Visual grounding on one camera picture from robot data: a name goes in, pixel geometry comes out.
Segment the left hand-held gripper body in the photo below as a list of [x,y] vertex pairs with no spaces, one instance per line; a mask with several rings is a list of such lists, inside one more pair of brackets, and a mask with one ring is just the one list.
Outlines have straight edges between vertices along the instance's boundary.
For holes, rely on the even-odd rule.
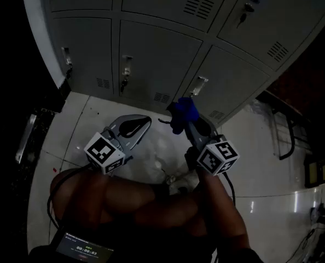
[[84,147],[84,152],[92,167],[103,175],[133,159],[131,151],[109,127],[105,127],[101,133],[97,132]]

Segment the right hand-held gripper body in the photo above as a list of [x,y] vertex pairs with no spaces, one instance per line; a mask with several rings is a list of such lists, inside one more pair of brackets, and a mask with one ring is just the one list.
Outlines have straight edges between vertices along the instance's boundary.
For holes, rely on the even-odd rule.
[[190,170],[203,169],[213,176],[225,173],[239,158],[240,154],[233,143],[224,135],[216,135],[209,139],[200,150],[192,146],[185,154]]

